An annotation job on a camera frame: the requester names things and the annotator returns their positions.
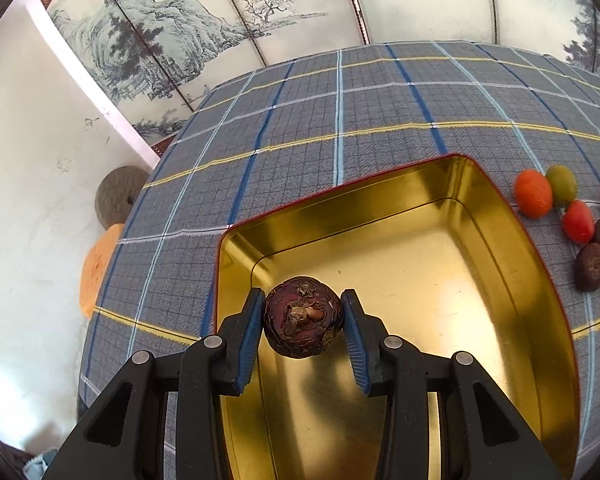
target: white floor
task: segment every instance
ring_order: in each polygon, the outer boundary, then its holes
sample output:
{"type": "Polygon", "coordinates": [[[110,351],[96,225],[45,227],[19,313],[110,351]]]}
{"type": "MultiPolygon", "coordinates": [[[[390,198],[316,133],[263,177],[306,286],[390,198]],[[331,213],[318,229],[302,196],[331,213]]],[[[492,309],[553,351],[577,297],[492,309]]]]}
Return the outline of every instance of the white floor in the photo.
{"type": "Polygon", "coordinates": [[[114,168],[147,166],[25,4],[16,0],[0,21],[0,440],[38,453],[75,424],[87,327],[80,272],[104,232],[96,189],[114,168]]]}

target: yellow stripe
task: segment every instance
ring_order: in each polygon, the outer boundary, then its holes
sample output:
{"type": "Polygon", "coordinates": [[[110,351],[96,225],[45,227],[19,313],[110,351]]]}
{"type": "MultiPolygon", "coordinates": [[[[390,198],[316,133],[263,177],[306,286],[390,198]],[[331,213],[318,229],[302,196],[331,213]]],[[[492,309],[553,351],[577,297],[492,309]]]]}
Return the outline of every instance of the yellow stripe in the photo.
{"type": "Polygon", "coordinates": [[[169,330],[168,328],[152,325],[150,323],[145,323],[144,321],[136,322],[135,319],[123,316],[122,314],[118,314],[117,312],[106,310],[105,308],[99,306],[96,306],[95,310],[96,312],[99,312],[100,314],[108,317],[109,319],[113,319],[127,326],[135,325],[136,327],[138,327],[138,330],[142,330],[143,332],[147,332],[149,334],[157,335],[158,337],[168,339],[170,341],[175,341],[176,343],[191,345],[200,339],[199,337],[194,335],[176,332],[175,330],[169,330]]]}
{"type": "MultiPolygon", "coordinates": [[[[562,72],[556,72],[554,70],[549,70],[547,68],[540,68],[537,66],[531,66],[531,65],[526,65],[523,63],[515,63],[513,61],[502,61],[499,59],[492,59],[491,57],[447,57],[447,56],[412,56],[412,57],[399,57],[397,59],[394,59],[392,57],[379,57],[377,59],[372,59],[370,61],[360,61],[357,63],[350,63],[347,65],[343,65],[342,68],[353,68],[356,66],[364,66],[364,65],[371,65],[373,63],[381,63],[381,62],[395,62],[395,61],[449,61],[450,59],[455,59],[458,61],[487,61],[487,62],[492,62],[492,63],[500,63],[500,64],[505,64],[505,65],[511,65],[511,66],[518,66],[520,68],[529,68],[531,70],[540,70],[542,72],[547,72],[549,74],[554,74],[566,79],[570,79],[572,81],[577,81],[578,83],[581,83],[583,85],[586,85],[590,88],[594,88],[596,90],[598,90],[600,92],[600,87],[599,86],[595,86],[592,85],[591,83],[588,83],[586,81],[584,81],[584,79],[579,79],[577,77],[572,77],[572,76],[568,76],[566,74],[563,74],[562,72]]],[[[298,74],[295,76],[291,76],[286,78],[286,81],[292,81],[293,79],[298,79],[301,77],[309,77],[315,74],[320,74],[320,73],[324,73],[324,72],[331,72],[332,70],[336,70],[337,67],[329,67],[329,68],[322,68],[320,70],[314,70],[312,72],[307,72],[305,74],[298,74]]],[[[246,92],[243,92],[241,95],[247,95],[249,92],[253,91],[253,90],[261,90],[263,88],[268,88],[269,86],[273,86],[273,85],[277,85],[279,83],[282,83],[283,81],[285,81],[285,79],[277,79],[276,81],[272,81],[263,85],[258,85],[258,86],[254,86],[253,88],[249,88],[246,92]]],[[[211,108],[214,108],[216,106],[222,105],[224,103],[228,103],[229,101],[232,101],[233,99],[235,99],[236,96],[232,96],[232,97],[228,97],[227,99],[224,99],[222,101],[218,101],[217,103],[214,103],[212,105],[206,106],[204,108],[200,108],[200,110],[196,111],[196,114],[199,114],[200,112],[204,112],[206,110],[211,110],[211,108]]]]}
{"type": "Polygon", "coordinates": [[[571,335],[574,340],[578,340],[583,338],[589,333],[589,330],[595,330],[596,332],[600,330],[600,318],[595,320],[591,325],[582,325],[577,328],[571,330],[571,335]]]}
{"type": "MultiPolygon", "coordinates": [[[[581,137],[583,139],[596,140],[600,142],[600,136],[595,134],[587,134],[583,132],[576,132],[574,130],[565,130],[563,128],[559,128],[558,126],[543,126],[542,124],[528,124],[528,123],[507,123],[506,121],[443,121],[441,123],[435,123],[438,128],[466,128],[466,127],[483,127],[483,128],[511,128],[512,126],[517,126],[523,130],[539,130],[542,132],[551,132],[556,134],[565,134],[571,135],[574,137],[581,137]]],[[[345,132],[342,134],[344,137],[355,137],[360,135],[368,135],[368,134],[378,134],[383,132],[395,132],[397,130],[405,130],[405,129],[428,129],[431,127],[431,123],[401,123],[401,124],[391,124],[389,126],[378,126],[375,128],[365,128],[363,130],[353,130],[351,132],[345,132]]],[[[284,142],[282,144],[275,144],[273,146],[266,146],[264,148],[260,148],[259,150],[252,150],[246,153],[240,153],[239,155],[232,155],[225,158],[217,158],[216,160],[212,160],[205,164],[198,166],[197,168],[191,168],[190,170],[181,171],[180,173],[175,173],[173,175],[167,176],[165,178],[161,178],[159,180],[154,180],[148,184],[145,184],[143,188],[160,186],[160,184],[164,184],[166,182],[170,182],[171,180],[176,180],[177,178],[187,176],[191,173],[197,173],[198,171],[206,170],[206,168],[210,168],[211,166],[217,166],[218,164],[225,164],[228,162],[233,162],[236,160],[241,160],[242,158],[247,158],[248,156],[254,155],[255,153],[264,153],[264,152],[273,152],[276,150],[282,150],[284,148],[291,148],[293,146],[302,146],[304,144],[311,144],[312,142],[321,142],[322,140],[331,140],[336,137],[336,134],[326,134],[318,137],[310,137],[309,139],[301,139],[301,140],[292,140],[291,142],[284,142]]]]}

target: green fruit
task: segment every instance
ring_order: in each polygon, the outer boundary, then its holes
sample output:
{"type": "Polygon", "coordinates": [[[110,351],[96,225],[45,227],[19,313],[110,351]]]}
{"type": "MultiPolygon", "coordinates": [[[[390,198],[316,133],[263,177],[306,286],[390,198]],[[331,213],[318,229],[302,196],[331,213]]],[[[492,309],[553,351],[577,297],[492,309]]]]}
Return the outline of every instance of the green fruit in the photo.
{"type": "Polygon", "coordinates": [[[561,164],[550,166],[546,170],[546,179],[549,181],[554,194],[554,207],[565,207],[578,195],[578,183],[571,170],[561,164]]]}

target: triangular cutout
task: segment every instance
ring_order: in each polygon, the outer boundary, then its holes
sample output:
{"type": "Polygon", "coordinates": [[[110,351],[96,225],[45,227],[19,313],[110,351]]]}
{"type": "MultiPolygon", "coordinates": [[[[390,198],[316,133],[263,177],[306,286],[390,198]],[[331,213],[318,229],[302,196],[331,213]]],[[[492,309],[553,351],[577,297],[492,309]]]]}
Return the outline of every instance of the triangular cutout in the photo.
{"type": "Polygon", "coordinates": [[[125,427],[126,409],[129,406],[132,390],[131,383],[123,383],[118,388],[109,404],[87,430],[86,438],[89,442],[97,442],[111,447],[120,445],[122,430],[125,427]]]}
{"type": "Polygon", "coordinates": [[[480,383],[474,383],[474,394],[484,443],[493,447],[507,442],[515,442],[520,437],[518,432],[487,389],[480,383]]]}

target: rectangular tray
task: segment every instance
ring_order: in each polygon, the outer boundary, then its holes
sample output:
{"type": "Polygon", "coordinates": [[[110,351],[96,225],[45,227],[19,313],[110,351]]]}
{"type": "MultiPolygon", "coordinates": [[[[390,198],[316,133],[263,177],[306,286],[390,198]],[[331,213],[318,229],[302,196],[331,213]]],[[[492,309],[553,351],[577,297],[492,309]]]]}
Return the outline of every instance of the rectangular tray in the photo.
{"type": "MultiPolygon", "coordinates": [[[[476,162],[449,155],[340,186],[229,229],[217,325],[252,286],[312,276],[355,288],[368,314],[421,351],[471,352],[565,478],[576,457],[578,377],[554,286],[510,206],[476,162]]],[[[320,356],[276,354],[263,337],[251,384],[222,398],[235,479],[372,479],[384,397],[367,399],[342,334],[320,356]]],[[[430,479],[440,478],[429,394],[430,479]]]]}

